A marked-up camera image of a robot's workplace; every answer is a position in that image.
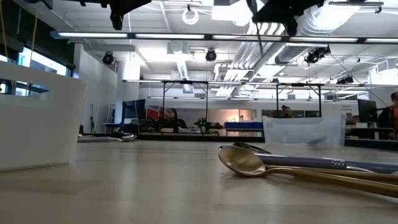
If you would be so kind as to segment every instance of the black cable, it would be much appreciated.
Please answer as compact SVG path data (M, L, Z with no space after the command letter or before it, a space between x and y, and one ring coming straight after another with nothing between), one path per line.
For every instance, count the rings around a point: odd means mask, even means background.
M257 29L257 38L259 39L259 45L260 45L260 50L261 50L261 56L264 55L263 49L262 49L262 43L261 43L261 37L260 37L260 30L259 30L259 25L256 22L256 29Z
M335 56L333 56L332 54L330 54L330 56L332 56L336 62L347 72L349 73L349 71L347 70L347 68L345 68L336 58ZM357 78L354 77L354 75L351 75L351 77L353 77L357 82L359 82L360 85L362 85L363 87L365 87L365 89L370 92L372 95L374 95L377 99L379 99L382 103L384 103L387 107L389 107L389 105L384 102L382 99L380 99L380 97L378 97L376 94L374 94L368 87L364 86L364 84L362 84Z

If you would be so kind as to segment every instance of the white plastic basket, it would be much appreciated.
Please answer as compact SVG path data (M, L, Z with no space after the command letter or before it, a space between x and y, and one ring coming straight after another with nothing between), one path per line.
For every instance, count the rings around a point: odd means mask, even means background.
M346 117L328 115L324 118L278 119L262 117L266 145L301 144L343 147Z

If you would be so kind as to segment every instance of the ceiling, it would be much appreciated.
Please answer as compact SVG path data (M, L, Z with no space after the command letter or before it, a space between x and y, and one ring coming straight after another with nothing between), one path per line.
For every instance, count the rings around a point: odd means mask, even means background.
M22 7L34 14L36 5L27 4L23 0L15 0ZM398 26L398 1L383 0L383 11L374 13L374 8L360 9L345 24L333 31L334 36L381 36L397 37ZM182 12L186 8L184 4L163 5L153 2L146 6L133 10L124 16L124 32L173 32L173 33L209 33L209 34L245 34L249 26L236 26L231 21L215 21L211 19L213 1L204 1L204 6L192 4L192 9L201 10L199 20L194 25L188 25L182 20ZM79 2L53 1L53 10L64 21L70 24L75 31L90 32L114 32L109 20L110 9L103 9L99 4L87 3L87 7L81 7ZM64 21L57 18L44 5L39 4L39 17L56 30L72 30ZM91 40L96 45L135 45L146 60L141 67L141 73L150 77L151 74L170 73L177 69L175 62L160 62L153 55L162 55L167 48L164 40ZM188 70L213 71L216 62L206 62L205 54L208 48L214 48L217 59L220 61L232 61L239 51L239 42L205 42L188 41L193 60L187 62ZM337 61L327 56L320 63L307 68L303 66L303 57L296 58L292 63L297 66L284 68L283 76L276 74L280 82L304 82L311 78L312 82L324 82L331 76L352 69L354 76L361 82L367 81L368 68L375 66L383 57L397 56L398 46L395 45L330 45L331 52ZM128 58L129 52L118 52L117 57Z

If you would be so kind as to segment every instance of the table surface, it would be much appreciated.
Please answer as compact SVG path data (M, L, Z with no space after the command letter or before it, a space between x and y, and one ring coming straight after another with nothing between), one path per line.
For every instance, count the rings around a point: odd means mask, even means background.
M222 142L78 143L67 165L0 173L0 223L241 224L398 221L398 200L286 175L244 178ZM375 149L267 147L274 154L397 163Z

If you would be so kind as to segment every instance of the white column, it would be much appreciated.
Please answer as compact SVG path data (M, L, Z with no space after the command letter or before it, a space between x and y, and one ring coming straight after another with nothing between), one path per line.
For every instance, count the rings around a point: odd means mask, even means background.
M139 63L119 62L118 63L118 82L116 85L116 106L114 113L114 122L120 123L122 121L122 102L138 100L139 83L126 83L122 80L129 80L133 77L139 78L140 72Z

